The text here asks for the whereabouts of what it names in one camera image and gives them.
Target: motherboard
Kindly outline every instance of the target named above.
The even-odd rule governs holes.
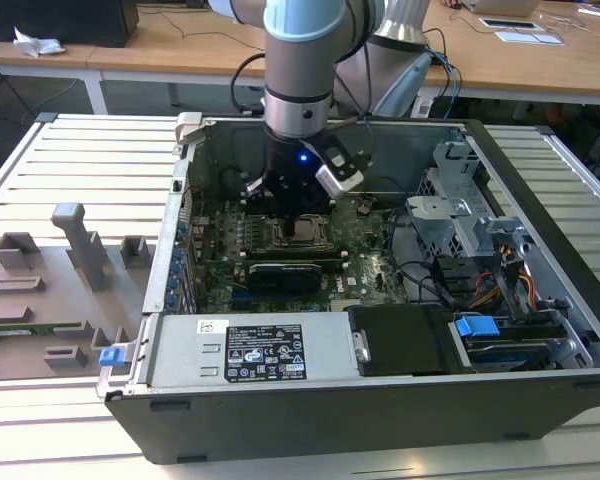
[[[390,265],[393,209],[370,196],[347,197],[328,215],[280,220],[249,215],[240,202],[192,207],[198,313],[343,311],[352,305],[407,301]]]

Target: aluminum profile table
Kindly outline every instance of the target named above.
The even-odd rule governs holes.
[[[87,205],[87,226],[105,243],[129,231],[155,241],[177,158],[174,126],[170,117],[88,115],[36,123],[0,170],[0,234],[17,227],[40,245],[64,244],[49,218],[55,203],[67,201]],[[551,135],[489,130],[600,277],[600,184]],[[504,196],[492,190],[507,212]],[[600,408],[539,441],[156,466],[110,416],[94,384],[80,378],[0,387],[1,479],[600,479]]]

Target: circuit board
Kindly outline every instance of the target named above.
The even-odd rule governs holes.
[[[271,238],[275,220],[245,215],[237,202],[194,204],[193,211],[201,212],[193,218],[194,229],[198,228],[196,272],[204,277],[198,289],[204,297],[198,302],[198,312],[342,311],[356,304],[405,303],[404,287],[384,248],[392,210],[364,207],[365,199],[348,197],[338,201],[330,215],[311,216],[314,227],[323,229],[321,243],[300,250],[305,255],[308,251],[346,253],[346,261],[340,262],[338,271],[323,272],[318,292],[298,296],[285,292],[253,295],[247,287],[245,246],[256,250],[257,243],[274,248],[271,245],[279,243]],[[266,248],[259,252],[258,258],[266,260]]]

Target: wooden desk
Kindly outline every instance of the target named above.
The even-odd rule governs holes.
[[[165,13],[149,14],[141,7],[139,11],[138,30],[126,47],[96,48],[87,60],[89,68],[231,76],[245,58],[264,50],[263,30],[213,12],[168,13],[161,9],[159,12]],[[244,73],[264,76],[264,62],[251,65]]]
[[[495,34],[477,33],[462,19],[480,32],[497,30],[486,28],[478,15],[451,10],[436,0],[429,7],[425,30],[437,27],[445,33],[450,62],[464,79],[463,97],[600,105],[600,18],[577,10],[571,3],[543,2],[528,19],[546,27],[556,24],[555,17],[570,17],[591,30],[558,24],[550,33],[558,34],[564,46],[506,43]],[[431,46],[442,51],[440,35],[427,36]],[[445,81],[442,67],[432,67],[421,97],[435,98]]]
[[[0,42],[0,72],[25,77],[77,78],[87,88],[94,113],[107,113],[100,73],[87,68],[87,59],[96,47],[71,44],[63,47],[64,53],[34,58],[20,52],[10,42]]]
[[[125,48],[68,45],[65,54],[34,59],[9,43],[0,43],[0,70],[9,75],[79,78],[87,86],[94,113],[106,114],[103,80],[227,85],[240,62],[264,48],[264,32],[215,13],[142,6],[139,10],[138,30]],[[461,96],[600,105],[600,18],[577,14],[574,4],[544,2],[539,10],[551,13],[534,13],[531,19],[536,22],[555,23],[551,14],[573,17],[595,33],[562,25],[558,33],[564,46],[505,43],[494,34],[475,32],[456,18],[488,32],[477,16],[431,1],[425,29],[444,31],[449,58],[464,77]],[[221,33],[189,35],[204,32]],[[438,34],[428,36],[432,47],[442,50]],[[254,63],[244,73],[241,84],[261,86],[264,62]],[[432,67],[419,103],[430,103],[439,95],[445,78],[442,67]]]

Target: laptop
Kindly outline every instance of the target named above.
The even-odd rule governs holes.
[[[528,17],[542,0],[464,0],[465,6],[473,13],[481,15],[506,15]]]

